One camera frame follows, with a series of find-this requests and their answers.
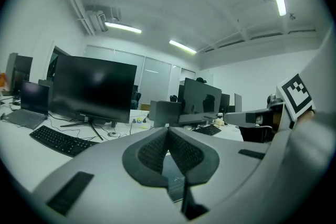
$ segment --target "black keyboard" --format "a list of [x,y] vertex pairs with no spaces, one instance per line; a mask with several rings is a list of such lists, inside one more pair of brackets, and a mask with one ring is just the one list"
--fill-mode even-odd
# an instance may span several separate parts
[[41,126],[33,131],[30,136],[52,150],[70,157],[75,157],[87,148],[98,144],[97,142],[62,134],[47,126]]
[[214,125],[209,125],[207,127],[202,127],[199,129],[194,130],[194,132],[207,134],[207,135],[215,135],[218,134],[221,130]]

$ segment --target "black monitor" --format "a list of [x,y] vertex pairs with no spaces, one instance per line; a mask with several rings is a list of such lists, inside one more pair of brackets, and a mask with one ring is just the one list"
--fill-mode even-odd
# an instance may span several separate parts
[[18,55],[15,60],[14,69],[14,92],[21,90],[23,81],[28,81],[32,67],[32,57]]
[[242,96],[235,93],[235,112],[242,112],[242,111],[243,111]]
[[174,126],[180,117],[181,103],[159,101],[155,108],[154,127]]
[[185,79],[179,123],[188,124],[216,119],[221,97],[221,89]]
[[229,105],[230,105],[230,95],[222,93],[222,97],[220,99],[220,105],[219,105],[219,112],[227,113]]
[[21,108],[48,115],[49,87],[23,81],[21,88]]
[[183,100],[183,95],[184,95],[184,85],[179,85],[178,86],[178,95],[177,95],[177,101],[182,103],[182,100]]
[[52,105],[89,119],[128,123],[136,71],[126,63],[60,55]]

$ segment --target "laptop screen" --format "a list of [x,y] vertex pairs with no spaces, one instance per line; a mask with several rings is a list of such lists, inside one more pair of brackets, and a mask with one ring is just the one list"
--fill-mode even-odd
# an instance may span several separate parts
[[23,81],[21,87],[21,108],[48,115],[48,92],[48,86]]

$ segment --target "monitor stand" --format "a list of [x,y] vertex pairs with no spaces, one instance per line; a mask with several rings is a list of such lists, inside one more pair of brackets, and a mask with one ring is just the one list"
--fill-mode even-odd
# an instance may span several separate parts
[[102,140],[103,138],[100,136],[100,134],[96,131],[96,129],[93,127],[93,119],[89,118],[88,121],[83,121],[83,122],[77,122],[73,124],[67,124],[67,125],[61,125],[60,127],[72,127],[72,126],[81,126],[81,125],[90,125],[91,128],[94,130],[94,132],[98,135],[98,137]]

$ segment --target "white desk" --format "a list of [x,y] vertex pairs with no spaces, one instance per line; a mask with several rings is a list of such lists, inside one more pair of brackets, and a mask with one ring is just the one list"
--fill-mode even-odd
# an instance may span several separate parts
[[[5,100],[4,102],[5,105],[8,105],[12,100]],[[10,108],[1,105],[0,115],[3,113],[9,114],[11,112]],[[138,116],[144,119],[144,116],[141,116],[141,114],[146,113],[147,111],[131,110],[130,122],[132,122],[133,119],[137,119]],[[64,118],[57,114],[52,115],[56,118]],[[51,116],[49,116],[49,119],[51,119],[53,126],[61,130],[80,130],[79,138],[93,137],[96,135],[88,125],[60,128],[61,125],[69,123],[56,120]],[[45,120],[40,126],[42,125],[57,131],[57,129],[51,127],[49,120]],[[153,126],[153,122],[149,119],[147,119],[147,123],[134,123],[132,125],[131,134],[146,131],[151,126]],[[102,127],[108,132],[114,132],[111,124],[105,124],[102,125]],[[100,127],[95,127],[95,129],[100,135],[103,135],[104,141],[118,139],[116,137],[108,137],[107,133]],[[230,140],[243,140],[239,129],[236,129],[232,125],[221,126],[220,129],[222,131],[215,136]],[[31,129],[17,127],[13,123],[0,121],[0,158],[9,172],[29,191],[33,191],[47,175],[71,160],[71,157],[53,151],[32,139],[29,136],[31,132]],[[130,124],[117,123],[115,132],[129,135]],[[63,133],[76,137],[78,131],[64,131]],[[92,141],[103,142],[98,137],[95,137]]]

